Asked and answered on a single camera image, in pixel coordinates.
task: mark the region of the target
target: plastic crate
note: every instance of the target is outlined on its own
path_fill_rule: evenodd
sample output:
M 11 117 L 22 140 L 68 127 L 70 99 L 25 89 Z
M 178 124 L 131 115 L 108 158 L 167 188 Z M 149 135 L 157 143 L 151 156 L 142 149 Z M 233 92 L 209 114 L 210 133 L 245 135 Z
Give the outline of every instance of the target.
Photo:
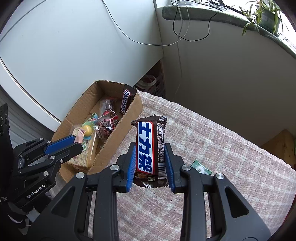
M 148 90 L 148 93 L 165 98 L 165 87 L 164 87 L 164 82 L 163 82 L 163 75 L 160 74 L 156 78 L 156 83 L 151 87 L 150 90 Z

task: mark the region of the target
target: window sill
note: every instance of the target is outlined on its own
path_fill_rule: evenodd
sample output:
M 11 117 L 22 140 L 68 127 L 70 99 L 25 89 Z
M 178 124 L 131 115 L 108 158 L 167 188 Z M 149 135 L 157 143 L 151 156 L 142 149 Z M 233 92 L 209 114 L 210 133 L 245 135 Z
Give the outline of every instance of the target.
M 162 10 L 162 17 L 166 20 L 174 20 L 176 15 L 176 6 L 164 6 Z M 180 10 L 183 16 L 183 20 L 188 20 L 188 14 L 185 6 L 180 6 Z M 197 20 L 197 21 L 209 21 L 209 19 L 219 10 L 210 9 L 203 5 L 190 5 L 188 6 L 188 12 L 190 16 L 190 20 Z M 180 20 L 180 15 L 177 13 L 176 20 Z M 247 18 L 235 11 L 232 10 L 223 10 L 219 11 L 216 16 L 214 16 L 211 21 L 214 22 L 222 22 L 228 23 L 237 27 L 243 28 L 246 23 L 249 21 Z M 248 27 L 248 30 L 255 31 L 253 27 Z M 263 29 L 259 26 L 259 34 L 271 39 L 274 41 L 278 46 L 284 49 L 287 53 L 289 53 L 293 58 L 296 59 L 296 51 L 293 50 L 288 42 L 281 40 L 277 36 L 273 35 L 272 33 L 268 32 L 267 30 Z

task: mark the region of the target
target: snickers wrapper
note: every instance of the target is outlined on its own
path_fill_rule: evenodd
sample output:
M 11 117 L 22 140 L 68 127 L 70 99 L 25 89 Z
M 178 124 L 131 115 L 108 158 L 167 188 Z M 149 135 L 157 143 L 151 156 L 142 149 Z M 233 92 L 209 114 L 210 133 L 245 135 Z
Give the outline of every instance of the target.
M 168 185 L 163 138 L 166 123 L 165 115 L 154 115 L 131 122 L 137 127 L 136 171 L 133 182 L 138 186 L 156 188 Z
M 136 95 L 137 90 L 134 89 L 133 87 L 129 85 L 125 85 L 125 88 L 123 90 L 123 97 L 122 97 L 122 102 L 121 102 L 121 107 L 120 107 L 120 113 L 125 114 L 126 111 L 128 110 L 134 96 Z

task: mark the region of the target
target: green candy wrapper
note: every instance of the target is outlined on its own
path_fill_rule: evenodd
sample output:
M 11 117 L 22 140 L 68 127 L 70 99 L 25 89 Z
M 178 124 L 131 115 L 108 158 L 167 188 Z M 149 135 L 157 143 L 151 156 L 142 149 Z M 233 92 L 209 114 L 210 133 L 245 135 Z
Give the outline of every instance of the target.
M 195 160 L 191 167 L 193 167 L 194 169 L 198 170 L 199 173 L 201 174 L 206 174 L 206 175 L 211 175 L 212 171 L 205 168 L 203 165 L 200 164 L 200 162 L 198 160 Z

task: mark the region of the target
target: snickers bar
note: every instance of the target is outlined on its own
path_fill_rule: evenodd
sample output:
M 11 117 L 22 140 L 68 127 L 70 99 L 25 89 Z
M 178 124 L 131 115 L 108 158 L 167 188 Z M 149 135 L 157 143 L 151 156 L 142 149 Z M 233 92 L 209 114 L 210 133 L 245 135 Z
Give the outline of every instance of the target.
M 129 85 L 125 85 L 125 88 L 123 90 L 123 97 L 122 97 L 122 103 L 120 107 L 120 113 L 125 114 L 129 105 L 131 104 L 134 96 L 136 95 L 137 90 Z

